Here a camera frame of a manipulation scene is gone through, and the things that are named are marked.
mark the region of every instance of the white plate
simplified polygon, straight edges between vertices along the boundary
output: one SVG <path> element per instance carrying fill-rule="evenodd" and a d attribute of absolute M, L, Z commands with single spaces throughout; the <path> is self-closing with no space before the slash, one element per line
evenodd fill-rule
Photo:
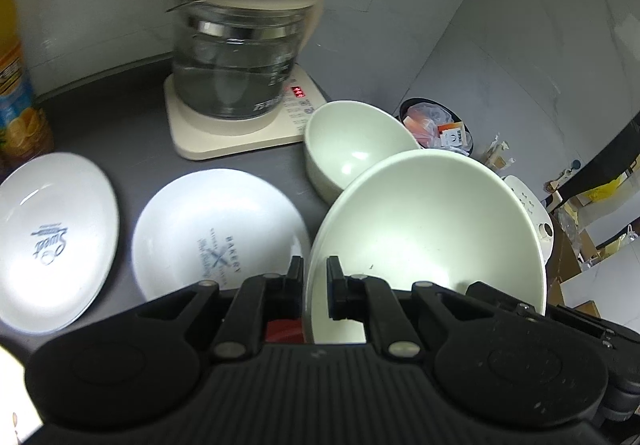
<path fill-rule="evenodd" d="M 308 251 L 305 223 L 282 192 L 245 172 L 212 169 L 178 178 L 148 202 L 132 261 L 151 300 L 201 279 L 231 289 L 252 275 L 284 274 L 292 256 Z"/>
<path fill-rule="evenodd" d="M 24 386 L 24 367 L 0 348 L 0 443 L 24 443 L 41 425 Z"/>
<path fill-rule="evenodd" d="M 53 153 L 0 186 L 0 318 L 25 333 L 71 324 L 113 262 L 118 207 L 107 177 L 76 154 Z"/>
<path fill-rule="evenodd" d="M 328 316 L 331 255 L 345 275 L 381 277 L 393 289 L 428 281 L 464 293 L 483 281 L 545 312 L 545 269 L 524 207 L 487 167 L 446 150 L 402 152 L 365 171 L 318 231 L 305 285 L 305 336 L 317 344 L 364 342 L 361 323 Z"/>

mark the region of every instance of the bakery logo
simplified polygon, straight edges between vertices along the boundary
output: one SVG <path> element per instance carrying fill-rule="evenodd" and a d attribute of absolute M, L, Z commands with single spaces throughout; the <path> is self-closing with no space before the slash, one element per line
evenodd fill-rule
<path fill-rule="evenodd" d="M 232 235 L 219 241 L 214 229 L 209 231 L 209 241 L 200 239 L 198 251 L 203 267 L 203 279 L 215 279 L 222 287 L 229 281 L 228 273 L 240 273 L 238 250 Z"/>
<path fill-rule="evenodd" d="M 66 231 L 68 227 L 62 227 L 62 223 L 57 222 L 55 225 L 41 225 L 37 231 L 31 232 L 31 235 L 38 238 L 33 249 L 34 258 L 39 258 L 45 266 L 53 263 L 54 259 L 65 251 Z"/>

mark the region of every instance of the plastic bag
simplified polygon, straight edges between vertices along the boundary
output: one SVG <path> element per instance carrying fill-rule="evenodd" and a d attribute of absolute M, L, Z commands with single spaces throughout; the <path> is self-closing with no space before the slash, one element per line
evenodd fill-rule
<path fill-rule="evenodd" d="M 474 140 L 473 138 L 471 138 L 471 133 L 469 131 L 466 132 L 466 143 L 460 147 L 460 149 L 462 149 L 463 152 L 466 153 L 467 156 L 469 156 L 469 154 L 471 153 L 471 148 L 474 145 Z"/>
<path fill-rule="evenodd" d="M 423 147 L 431 149 L 440 147 L 438 126 L 430 118 L 424 118 L 422 123 L 418 123 L 413 118 L 406 117 L 402 123 Z"/>
<path fill-rule="evenodd" d="M 614 243 L 618 244 L 618 247 L 612 251 L 611 253 L 615 253 L 616 251 L 620 251 L 620 248 L 626 247 L 630 243 L 634 242 L 638 238 L 638 234 L 634 231 L 634 228 L 631 225 L 627 225 L 626 232 L 622 234 L 619 238 L 617 238 Z M 605 247 L 605 250 L 612 246 L 613 243 L 610 243 Z"/>
<path fill-rule="evenodd" d="M 582 249 L 582 240 L 578 233 L 578 226 L 575 224 L 574 218 L 565 210 L 565 208 L 558 208 L 556 218 L 558 219 L 558 223 L 562 227 L 562 230 L 569 238 L 575 256 L 578 257 L 578 254 Z"/>
<path fill-rule="evenodd" d="M 412 120 L 417 121 L 420 125 L 422 125 L 425 120 L 433 121 L 436 126 L 453 122 L 453 117 L 448 110 L 439 105 L 427 104 L 426 102 L 412 105 L 407 109 L 406 115 Z"/>

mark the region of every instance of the screw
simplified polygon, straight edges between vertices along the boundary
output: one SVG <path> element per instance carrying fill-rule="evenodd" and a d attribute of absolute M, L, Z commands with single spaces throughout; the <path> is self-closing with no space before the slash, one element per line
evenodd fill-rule
<path fill-rule="evenodd" d="M 391 344 L 388 348 L 389 354 L 398 359 L 412 359 L 420 353 L 420 346 L 413 342 L 398 341 Z"/>
<path fill-rule="evenodd" d="M 245 354 L 246 348 L 240 342 L 220 342 L 213 352 L 219 359 L 237 359 Z"/>

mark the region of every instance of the large white bowl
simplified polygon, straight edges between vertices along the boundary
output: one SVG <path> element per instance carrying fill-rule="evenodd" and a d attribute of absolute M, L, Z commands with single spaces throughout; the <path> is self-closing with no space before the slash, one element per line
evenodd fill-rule
<path fill-rule="evenodd" d="M 76 320 L 104 284 L 118 243 L 107 177 L 76 154 L 18 168 L 0 186 L 0 318 L 25 333 Z"/>
<path fill-rule="evenodd" d="M 375 165 L 320 227 L 305 287 L 306 338 L 364 342 L 362 324 L 328 317 L 331 255 L 345 275 L 381 277 L 393 289 L 430 281 L 464 293 L 483 281 L 545 311 L 545 270 L 525 209 L 496 174 L 452 152 L 403 152 Z"/>
<path fill-rule="evenodd" d="M 133 271 L 147 300 L 202 279 L 238 288 L 261 273 L 306 259 L 305 223 L 289 199 L 239 170 L 182 176 L 145 206 L 133 233 Z"/>
<path fill-rule="evenodd" d="M 329 102 L 305 127 L 306 173 L 327 203 L 357 176 L 389 156 L 419 148 L 391 115 L 363 102 Z"/>

